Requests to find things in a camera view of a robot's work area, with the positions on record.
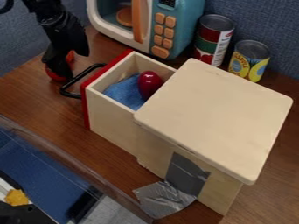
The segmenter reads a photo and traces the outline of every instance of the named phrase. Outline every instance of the blue wall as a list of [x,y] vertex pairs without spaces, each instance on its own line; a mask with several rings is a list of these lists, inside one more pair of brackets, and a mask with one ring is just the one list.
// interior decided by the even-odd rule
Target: blue wall
[[[62,2],[87,22],[85,0]],[[269,67],[299,78],[299,0],[206,0],[206,12],[231,18],[237,27],[234,43],[242,39],[263,42],[272,53]],[[0,76],[42,53],[47,45],[34,15],[16,0],[12,11],[0,15]]]
[[254,39],[272,53],[269,67],[299,78],[299,0],[206,0],[206,12],[231,18],[233,42]]
[[[87,23],[85,0],[62,0],[68,10]],[[29,14],[21,0],[0,15],[0,76],[41,54],[49,42],[35,16]]]

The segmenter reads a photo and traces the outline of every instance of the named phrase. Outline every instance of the red can label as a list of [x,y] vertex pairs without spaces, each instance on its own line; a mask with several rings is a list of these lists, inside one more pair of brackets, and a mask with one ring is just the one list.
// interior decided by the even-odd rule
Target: red can label
[[213,31],[200,27],[195,41],[195,58],[214,67],[221,66],[233,31]]

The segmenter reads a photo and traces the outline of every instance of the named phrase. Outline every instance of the wooden box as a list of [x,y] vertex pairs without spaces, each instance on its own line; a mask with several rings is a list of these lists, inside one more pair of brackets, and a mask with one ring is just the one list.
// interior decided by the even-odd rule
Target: wooden box
[[[106,97],[109,85],[145,70],[165,84],[137,111]],[[211,173],[198,200],[226,214],[252,185],[292,105],[270,89],[190,59],[179,70],[126,52],[82,85],[87,127],[164,179],[173,152]]]

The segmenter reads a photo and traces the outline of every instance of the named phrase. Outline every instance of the food can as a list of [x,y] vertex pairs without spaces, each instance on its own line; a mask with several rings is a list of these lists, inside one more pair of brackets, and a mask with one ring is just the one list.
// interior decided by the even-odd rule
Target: food can
[[231,41],[234,24],[228,17],[203,16],[195,38],[195,58],[214,67],[221,66]]
[[254,40],[242,40],[235,46],[228,71],[250,81],[258,82],[269,61],[270,51],[266,45]]

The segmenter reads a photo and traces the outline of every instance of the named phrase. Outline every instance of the orange button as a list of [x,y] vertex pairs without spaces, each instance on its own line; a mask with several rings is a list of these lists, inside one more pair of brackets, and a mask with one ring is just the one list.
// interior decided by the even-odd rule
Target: orange button
[[165,15],[163,13],[157,13],[156,14],[156,22],[159,24],[164,24],[165,22]]
[[163,47],[165,47],[166,49],[171,49],[173,47],[173,41],[171,39],[164,39],[163,42]]
[[162,25],[160,25],[160,24],[155,25],[155,33],[156,34],[162,35],[163,31],[164,31],[164,27]]
[[170,52],[158,45],[155,45],[151,48],[151,51],[154,55],[160,57],[161,59],[167,59],[170,56]]
[[177,24],[177,19],[175,17],[167,17],[166,18],[166,25],[170,28],[175,27]]
[[158,35],[155,35],[155,37],[154,37],[154,42],[155,42],[156,45],[161,46],[162,43],[163,43],[163,37],[158,36]]
[[173,39],[174,37],[174,30],[170,28],[166,28],[164,31],[164,36],[168,39]]

